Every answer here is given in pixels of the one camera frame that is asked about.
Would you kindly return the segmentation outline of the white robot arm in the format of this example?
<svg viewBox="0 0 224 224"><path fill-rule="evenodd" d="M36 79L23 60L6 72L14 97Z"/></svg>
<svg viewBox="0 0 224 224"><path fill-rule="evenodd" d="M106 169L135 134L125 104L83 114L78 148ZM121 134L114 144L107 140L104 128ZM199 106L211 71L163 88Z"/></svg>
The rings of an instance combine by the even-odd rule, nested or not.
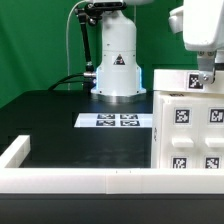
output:
<svg viewBox="0 0 224 224"><path fill-rule="evenodd" d="M102 21L102 61L91 93L109 102L129 101L146 93L136 62L136 25L122 11L154 0L85 0L87 15ZM173 32L181 32L185 49L198 54L201 84L215 81L215 64L224 48L224 0L184 0L170 12Z"/></svg>

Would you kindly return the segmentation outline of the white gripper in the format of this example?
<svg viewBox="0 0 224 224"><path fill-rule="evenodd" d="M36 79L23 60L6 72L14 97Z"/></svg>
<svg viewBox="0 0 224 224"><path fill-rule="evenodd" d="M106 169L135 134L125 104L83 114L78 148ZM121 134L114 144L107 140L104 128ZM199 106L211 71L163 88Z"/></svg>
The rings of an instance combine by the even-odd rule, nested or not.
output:
<svg viewBox="0 0 224 224"><path fill-rule="evenodd" d="M170 11L169 24L174 33L183 33L185 49L216 52L224 48L224 0L183 0ZM198 75L202 84L215 80L215 53L198 53Z"/></svg>

